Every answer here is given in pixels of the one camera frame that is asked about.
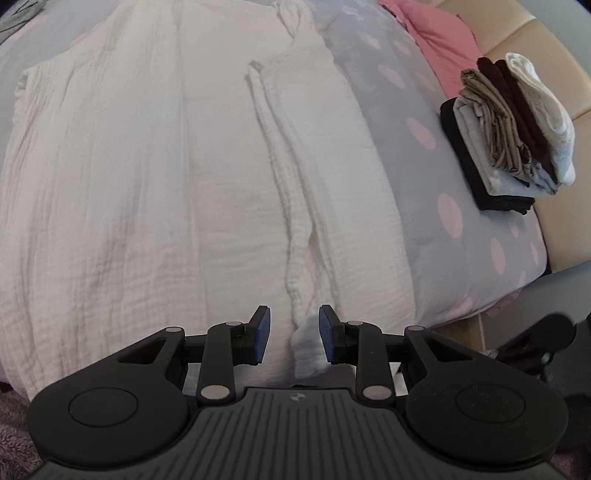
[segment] logo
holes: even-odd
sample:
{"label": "logo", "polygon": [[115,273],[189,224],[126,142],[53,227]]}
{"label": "logo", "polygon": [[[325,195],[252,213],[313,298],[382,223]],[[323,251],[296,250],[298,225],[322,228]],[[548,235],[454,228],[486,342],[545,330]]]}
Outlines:
{"label": "logo", "polygon": [[290,398],[293,401],[298,401],[299,402],[299,401],[305,400],[306,399],[306,396],[302,392],[298,392],[298,393],[291,394],[290,395]]}

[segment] purple fuzzy blanket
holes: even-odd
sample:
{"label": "purple fuzzy blanket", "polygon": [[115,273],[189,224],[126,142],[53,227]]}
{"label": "purple fuzzy blanket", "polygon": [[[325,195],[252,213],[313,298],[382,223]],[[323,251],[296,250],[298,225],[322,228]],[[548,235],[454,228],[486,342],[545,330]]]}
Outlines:
{"label": "purple fuzzy blanket", "polygon": [[0,393],[0,480],[20,480],[41,465],[27,432],[28,401]]}

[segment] folded brown cloth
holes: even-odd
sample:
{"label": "folded brown cloth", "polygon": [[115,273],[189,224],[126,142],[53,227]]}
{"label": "folded brown cloth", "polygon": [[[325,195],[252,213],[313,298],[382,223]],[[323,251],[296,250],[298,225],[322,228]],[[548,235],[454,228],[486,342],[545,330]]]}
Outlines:
{"label": "folded brown cloth", "polygon": [[521,114],[515,104],[513,103],[513,94],[501,73],[499,67],[497,67],[494,63],[492,63],[486,57],[481,57],[477,61],[478,69],[486,78],[488,78],[494,87],[499,91],[503,100],[511,110],[511,113],[515,117],[515,124],[517,126],[517,133],[521,141],[527,145],[530,149],[531,154],[534,154],[535,151],[535,142],[534,139],[531,138],[530,132],[525,124]]}
{"label": "folded brown cloth", "polygon": [[477,70],[462,71],[460,94],[481,118],[491,165],[527,183],[535,181],[530,149],[519,138],[511,109],[494,85]]}
{"label": "folded brown cloth", "polygon": [[527,103],[527,100],[525,100],[523,92],[521,91],[521,88],[519,88],[519,84],[517,83],[517,80],[515,80],[513,78],[513,75],[511,75],[511,71],[507,67],[507,62],[505,60],[497,60],[495,62],[495,67],[499,69],[501,75],[503,75],[503,78],[505,79],[505,83],[509,88],[509,91],[511,92],[512,103],[515,105],[515,108],[519,112],[521,120],[527,128],[528,136],[529,138],[531,138],[531,141],[534,143],[534,146],[532,147],[528,143],[528,140],[526,138],[521,137],[521,139],[530,148],[532,156],[540,162],[542,168],[546,172],[548,172],[552,180],[554,182],[558,182],[556,178],[556,172],[554,171],[554,166],[552,165],[551,160],[552,147],[550,146],[550,143],[548,143],[548,139],[542,133],[540,126],[535,121],[534,114],[532,113],[531,108]]}

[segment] pink blanket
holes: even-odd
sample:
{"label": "pink blanket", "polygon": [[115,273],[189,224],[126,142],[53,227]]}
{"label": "pink blanket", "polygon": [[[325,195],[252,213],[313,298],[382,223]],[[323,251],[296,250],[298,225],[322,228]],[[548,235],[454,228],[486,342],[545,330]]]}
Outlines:
{"label": "pink blanket", "polygon": [[414,0],[379,0],[414,37],[447,98],[463,89],[460,72],[478,69],[482,53],[470,28],[457,16]]}

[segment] ribbed black surface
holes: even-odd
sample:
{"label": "ribbed black surface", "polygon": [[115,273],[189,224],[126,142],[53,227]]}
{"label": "ribbed black surface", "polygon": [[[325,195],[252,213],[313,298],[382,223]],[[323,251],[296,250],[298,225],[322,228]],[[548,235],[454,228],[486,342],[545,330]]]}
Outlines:
{"label": "ribbed black surface", "polygon": [[397,416],[367,408],[346,390],[252,388],[230,407],[201,412],[167,452],[117,471],[48,463],[34,480],[507,480],[561,479],[542,464],[510,473],[470,472],[421,450]]}

